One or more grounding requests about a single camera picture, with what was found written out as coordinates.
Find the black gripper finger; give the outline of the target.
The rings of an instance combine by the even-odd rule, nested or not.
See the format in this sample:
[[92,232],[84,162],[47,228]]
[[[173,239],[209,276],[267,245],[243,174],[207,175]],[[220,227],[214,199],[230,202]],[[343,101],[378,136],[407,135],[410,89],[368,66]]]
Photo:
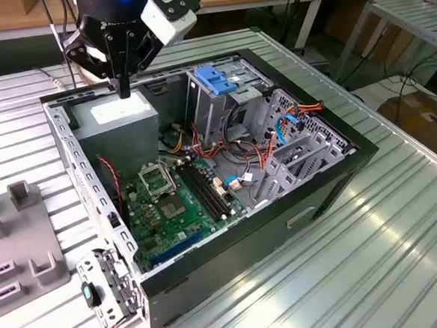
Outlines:
[[110,86],[123,98],[123,76],[120,56],[113,44],[111,33],[102,30],[75,31],[63,42],[64,54],[89,73],[108,79]]
[[150,30],[127,31],[126,57],[123,74],[123,97],[130,96],[130,79],[144,72],[163,48],[163,43]]

